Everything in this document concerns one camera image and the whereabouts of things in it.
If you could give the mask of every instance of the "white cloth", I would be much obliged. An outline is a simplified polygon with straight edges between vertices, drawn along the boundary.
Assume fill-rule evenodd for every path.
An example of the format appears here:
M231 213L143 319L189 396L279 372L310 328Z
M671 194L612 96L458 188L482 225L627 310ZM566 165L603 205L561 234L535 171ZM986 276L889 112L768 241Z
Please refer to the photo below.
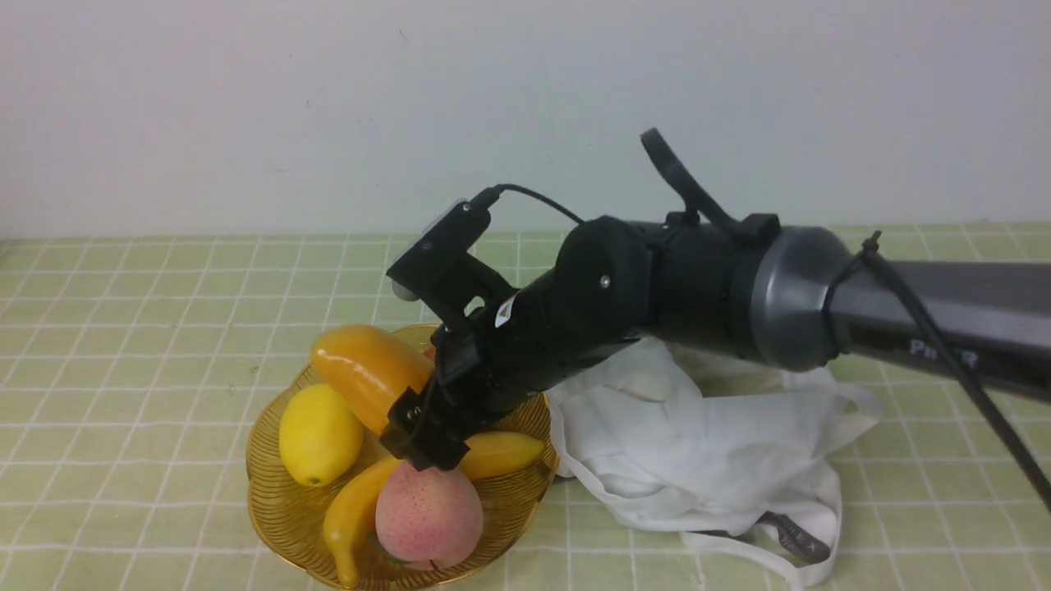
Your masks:
M836 561L843 511L839 476L825 454L883 414L875 395L837 383L827 369L784 372L654 339L548 396L559 473L576 476L619 523L680 532L697 552L749 558L792 589L821 584ZM797 568L758 546L691 533L737 536L767 511L787 515L827 544L831 556Z

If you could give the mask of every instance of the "grid pattern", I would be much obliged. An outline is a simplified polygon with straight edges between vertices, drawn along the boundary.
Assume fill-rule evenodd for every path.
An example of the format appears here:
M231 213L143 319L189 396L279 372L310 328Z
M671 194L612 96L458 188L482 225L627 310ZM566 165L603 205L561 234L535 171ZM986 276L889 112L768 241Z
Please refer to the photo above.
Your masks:
M851 246L873 228L833 228ZM884 227L891 259L1051 261L1051 224ZM413 237L0 243L0 589L321 589L256 538L243 450L255 416L347 323L433 321L383 272ZM487 237L514 284L559 233ZM843 553L824 589L1051 589L1051 517L947 382L833 364L888 420L830 460ZM1051 468L1051 408L996 396ZM633 531L576 483L524 538L450 589L778 590L750 563Z

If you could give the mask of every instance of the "peach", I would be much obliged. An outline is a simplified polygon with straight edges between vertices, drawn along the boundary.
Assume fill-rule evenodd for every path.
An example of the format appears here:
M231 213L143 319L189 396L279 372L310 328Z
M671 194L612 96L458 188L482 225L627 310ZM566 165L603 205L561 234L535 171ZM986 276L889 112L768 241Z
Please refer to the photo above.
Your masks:
M412 569L445 569L463 562L478 545L481 529L478 492L458 469L417 471L405 462L376 502L379 545Z

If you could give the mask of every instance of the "wall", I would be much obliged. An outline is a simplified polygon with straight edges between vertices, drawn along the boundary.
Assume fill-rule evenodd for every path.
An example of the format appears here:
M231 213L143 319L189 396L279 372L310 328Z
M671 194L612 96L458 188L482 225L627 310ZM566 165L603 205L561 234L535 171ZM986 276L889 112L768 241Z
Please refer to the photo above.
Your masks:
M1046 0L6 0L0 236L414 231L501 181L653 219L653 125L736 215L1051 219L1048 30Z

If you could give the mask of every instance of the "fruit basket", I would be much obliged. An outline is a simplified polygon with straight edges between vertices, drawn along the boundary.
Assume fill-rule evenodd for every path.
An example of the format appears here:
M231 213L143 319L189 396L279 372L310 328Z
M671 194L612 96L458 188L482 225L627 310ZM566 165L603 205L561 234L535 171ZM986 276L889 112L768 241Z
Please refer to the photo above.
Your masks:
M424 351L430 347L429 338L434 328L433 325L414 325L395 330L394 334ZM325 512L347 482L389 454L375 435L366 431L357 461L332 484L310 488L292 480L282 464L277 447L282 413L296 392L318 382L317 374L308 365L255 422L246 456L248 513L255 532L270 550L318 582L333 589L345 589L322 536ZM540 394L493 425L493 430L516 431L535 437L544 444L544 449L526 468L474 483L482 504L485 527L470 557L444 570L411 570L391 561L373 545L355 553L363 574L357 589L429 589L470 576L507 552L533 522L555 477L558 460L551 445L549 422L548 404Z

